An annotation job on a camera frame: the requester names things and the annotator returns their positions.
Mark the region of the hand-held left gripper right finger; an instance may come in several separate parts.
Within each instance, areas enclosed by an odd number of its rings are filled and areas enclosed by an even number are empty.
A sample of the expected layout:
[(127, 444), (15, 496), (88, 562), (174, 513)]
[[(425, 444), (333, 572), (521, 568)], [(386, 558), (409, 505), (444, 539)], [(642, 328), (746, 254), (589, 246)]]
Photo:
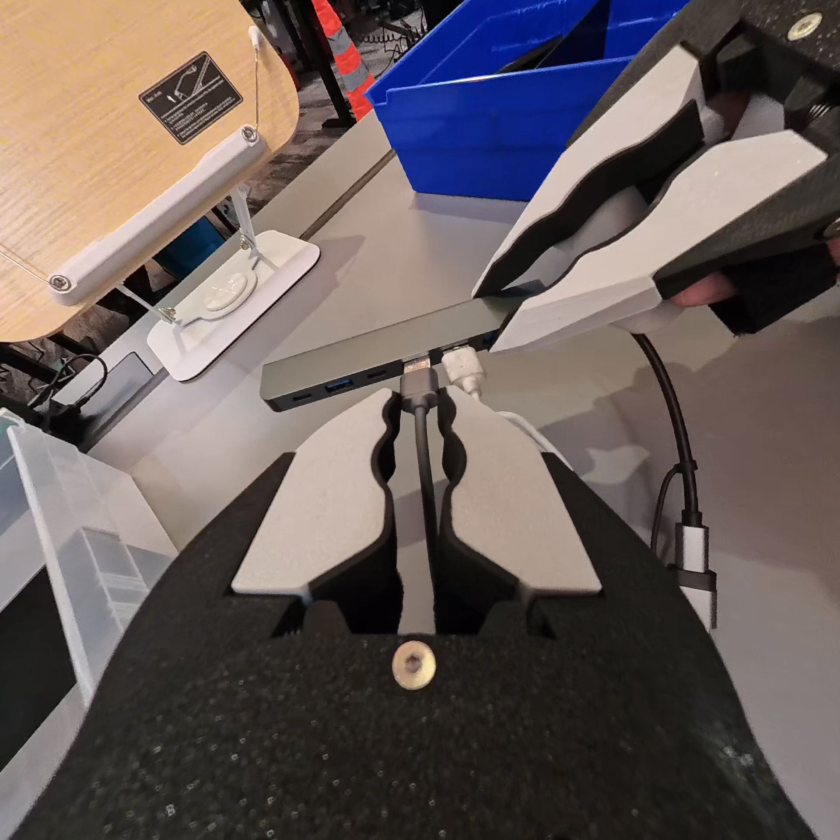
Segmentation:
[(602, 583), (541, 449), (456, 386), (437, 407), (447, 479), (436, 585), (470, 611), (551, 596), (594, 596)]

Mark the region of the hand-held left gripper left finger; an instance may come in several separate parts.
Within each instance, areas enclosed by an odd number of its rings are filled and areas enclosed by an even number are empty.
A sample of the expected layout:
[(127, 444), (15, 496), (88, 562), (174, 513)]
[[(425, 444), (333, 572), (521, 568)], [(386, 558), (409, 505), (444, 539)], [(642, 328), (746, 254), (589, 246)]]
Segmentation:
[(392, 409), (400, 410), (399, 396), (381, 388), (298, 447), (232, 580), (233, 592), (297, 596), (309, 605), (324, 597), (331, 573), (386, 536), (390, 492), (375, 453), (392, 440)]

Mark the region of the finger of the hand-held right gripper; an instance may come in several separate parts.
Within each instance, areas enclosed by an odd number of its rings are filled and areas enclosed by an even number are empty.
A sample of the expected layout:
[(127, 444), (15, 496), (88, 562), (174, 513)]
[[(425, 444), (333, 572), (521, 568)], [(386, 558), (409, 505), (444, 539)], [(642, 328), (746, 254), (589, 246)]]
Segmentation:
[(637, 187), (702, 146), (704, 106), (698, 60), (672, 48), (561, 154), (471, 296), (500, 293), (555, 248), (563, 273), (627, 231), (646, 207)]
[(523, 302), (490, 352), (533, 350), (611, 323), (643, 319), (664, 298), (656, 271), (826, 158), (792, 130), (714, 146), (678, 173), (628, 230), (579, 255), (554, 286)]

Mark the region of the grey USB hub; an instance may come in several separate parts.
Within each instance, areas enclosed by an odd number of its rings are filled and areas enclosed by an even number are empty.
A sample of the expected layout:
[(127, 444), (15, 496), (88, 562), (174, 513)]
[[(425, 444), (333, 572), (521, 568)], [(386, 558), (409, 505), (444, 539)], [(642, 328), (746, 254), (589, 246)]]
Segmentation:
[(524, 299), (542, 290), (535, 280), (270, 362), (261, 372), (260, 397), (283, 413), (399, 377), (412, 361), (439, 364), (453, 348), (489, 350)]

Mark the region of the blue plastic bin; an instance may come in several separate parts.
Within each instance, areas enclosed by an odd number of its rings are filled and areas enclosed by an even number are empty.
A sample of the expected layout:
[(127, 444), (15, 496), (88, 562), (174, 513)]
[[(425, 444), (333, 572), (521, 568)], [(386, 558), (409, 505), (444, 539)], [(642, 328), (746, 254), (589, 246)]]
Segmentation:
[(602, 60), (497, 74), (566, 35), (595, 1), (468, 1), (367, 92), (418, 193), (532, 198), (581, 122), (686, 5), (612, 2)]

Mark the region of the clear plastic bin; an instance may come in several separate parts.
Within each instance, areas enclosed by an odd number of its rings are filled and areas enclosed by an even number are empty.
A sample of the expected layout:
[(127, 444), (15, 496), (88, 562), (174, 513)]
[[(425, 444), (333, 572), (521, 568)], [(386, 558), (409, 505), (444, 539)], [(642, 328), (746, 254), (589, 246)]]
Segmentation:
[(2, 768), (8, 838), (63, 760), (122, 635), (176, 549), (127, 474), (5, 410), (1, 446), (1, 607), (46, 568), (77, 681)]

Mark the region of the person's right hand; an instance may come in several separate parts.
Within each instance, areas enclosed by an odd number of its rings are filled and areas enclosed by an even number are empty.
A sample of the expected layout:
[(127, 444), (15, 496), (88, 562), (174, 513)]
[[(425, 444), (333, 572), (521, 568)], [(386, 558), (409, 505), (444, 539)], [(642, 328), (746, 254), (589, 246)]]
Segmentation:
[(708, 307), (734, 333), (756, 333), (838, 281), (839, 240), (727, 267), (673, 298), (683, 308)]

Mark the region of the black divider of blue bin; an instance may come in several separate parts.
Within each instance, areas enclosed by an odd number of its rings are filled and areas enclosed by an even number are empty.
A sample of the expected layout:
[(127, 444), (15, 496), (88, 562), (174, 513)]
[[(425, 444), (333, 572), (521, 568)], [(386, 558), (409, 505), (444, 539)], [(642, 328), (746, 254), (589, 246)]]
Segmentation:
[(562, 36), (550, 38), (502, 66), (497, 74), (576, 65), (603, 60), (612, 2), (599, 1)]

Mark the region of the orange traffic cone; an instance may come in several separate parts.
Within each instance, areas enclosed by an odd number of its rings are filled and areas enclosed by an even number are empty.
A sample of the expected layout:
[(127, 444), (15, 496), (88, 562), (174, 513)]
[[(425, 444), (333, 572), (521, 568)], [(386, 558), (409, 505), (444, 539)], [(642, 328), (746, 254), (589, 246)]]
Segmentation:
[(359, 122), (373, 110), (366, 94), (375, 84), (375, 79), (331, 3), (312, 1), (312, 5), (343, 80), (353, 115)]

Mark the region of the black divider of clear bin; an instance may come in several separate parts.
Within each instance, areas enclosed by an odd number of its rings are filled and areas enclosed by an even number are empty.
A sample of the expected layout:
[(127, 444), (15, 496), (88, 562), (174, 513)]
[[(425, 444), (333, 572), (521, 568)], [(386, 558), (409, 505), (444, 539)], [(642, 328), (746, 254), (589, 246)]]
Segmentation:
[(46, 568), (1, 613), (1, 767), (76, 684)]

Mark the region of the wooden laptop stand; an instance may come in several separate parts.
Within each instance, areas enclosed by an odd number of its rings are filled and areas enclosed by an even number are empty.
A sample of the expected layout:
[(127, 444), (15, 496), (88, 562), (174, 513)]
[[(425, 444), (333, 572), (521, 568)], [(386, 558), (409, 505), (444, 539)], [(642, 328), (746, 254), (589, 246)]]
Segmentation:
[(179, 382), (320, 258), (256, 234), (244, 182), (294, 134), (291, 74), (241, 2), (1, 3), (1, 338), (60, 332), (226, 196), (234, 252), (148, 344)]

